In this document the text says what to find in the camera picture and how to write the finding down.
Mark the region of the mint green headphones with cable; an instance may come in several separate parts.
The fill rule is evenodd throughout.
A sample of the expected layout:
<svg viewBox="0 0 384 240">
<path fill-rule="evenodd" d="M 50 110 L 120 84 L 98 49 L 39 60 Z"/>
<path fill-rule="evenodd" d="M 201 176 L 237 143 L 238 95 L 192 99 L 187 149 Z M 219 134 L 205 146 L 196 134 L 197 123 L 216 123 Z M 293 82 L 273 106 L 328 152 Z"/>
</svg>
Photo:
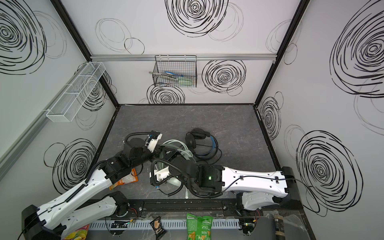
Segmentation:
<svg viewBox="0 0 384 240">
<path fill-rule="evenodd" d="M 161 145 L 161 147 L 162 147 L 162 150 L 160 153 L 161 159 L 165 160 L 167 158 L 166 157 L 167 154 L 176 153 L 176 154 L 181 154 L 181 156 L 183 156 L 186 160 L 196 163 L 196 160 L 193 157 L 193 153 L 188 149 L 187 145 L 184 142 L 181 142 L 179 140 L 168 140 L 168 141 L 165 141 Z M 178 187 L 176 190 L 174 190 L 171 193 L 165 193 L 164 191 L 161 190 L 160 187 L 157 187 L 157 189 L 161 193 L 165 194 L 168 197 L 176 195 L 183 188 L 182 183 L 176 177 L 171 177 L 169 180 L 166 180 L 165 183 Z"/>
</svg>

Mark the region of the black headphones with cable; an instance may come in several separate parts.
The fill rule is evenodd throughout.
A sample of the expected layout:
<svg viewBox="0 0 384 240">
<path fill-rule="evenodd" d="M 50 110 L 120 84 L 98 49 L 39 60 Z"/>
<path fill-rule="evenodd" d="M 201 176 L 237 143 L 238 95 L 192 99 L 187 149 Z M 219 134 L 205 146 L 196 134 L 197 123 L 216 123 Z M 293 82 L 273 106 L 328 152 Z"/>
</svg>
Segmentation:
<svg viewBox="0 0 384 240">
<path fill-rule="evenodd" d="M 185 135 L 185 144 L 193 154 L 196 162 L 204 162 L 209 165 L 221 160 L 223 152 L 219 148 L 217 139 L 209 132 L 194 128 Z"/>
</svg>

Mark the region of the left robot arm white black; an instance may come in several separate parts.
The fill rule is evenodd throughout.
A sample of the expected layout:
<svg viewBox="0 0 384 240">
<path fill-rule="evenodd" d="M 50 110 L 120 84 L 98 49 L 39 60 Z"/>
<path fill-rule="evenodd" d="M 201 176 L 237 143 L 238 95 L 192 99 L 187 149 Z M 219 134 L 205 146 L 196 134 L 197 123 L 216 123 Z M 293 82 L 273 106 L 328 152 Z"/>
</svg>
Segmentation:
<svg viewBox="0 0 384 240">
<path fill-rule="evenodd" d="M 115 156 L 95 164 L 86 178 L 52 201 L 22 211 L 22 232 L 26 240 L 62 240 L 75 230 L 115 213 L 125 215 L 129 201 L 121 192 L 106 195 L 98 202 L 84 206 L 90 198 L 131 174 L 132 169 L 158 157 L 161 147 L 159 132 L 129 134 L 124 149 Z"/>
</svg>

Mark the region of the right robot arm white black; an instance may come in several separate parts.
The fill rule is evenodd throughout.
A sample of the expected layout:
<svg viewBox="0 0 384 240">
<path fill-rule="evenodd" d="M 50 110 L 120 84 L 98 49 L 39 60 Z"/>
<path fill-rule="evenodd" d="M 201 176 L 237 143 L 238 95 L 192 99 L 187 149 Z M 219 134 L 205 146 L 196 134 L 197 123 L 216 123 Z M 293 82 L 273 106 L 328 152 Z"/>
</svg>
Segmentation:
<svg viewBox="0 0 384 240">
<path fill-rule="evenodd" d="M 297 180 L 290 167 L 275 172 L 249 172 L 218 165 L 198 165 L 178 155 L 170 161 L 161 160 L 165 167 L 152 166 L 151 183 L 161 185 L 176 179 L 181 187 L 198 198 L 213 199 L 227 192 L 237 192 L 239 209 L 255 211 L 266 206 L 291 210 L 303 209 Z"/>
</svg>

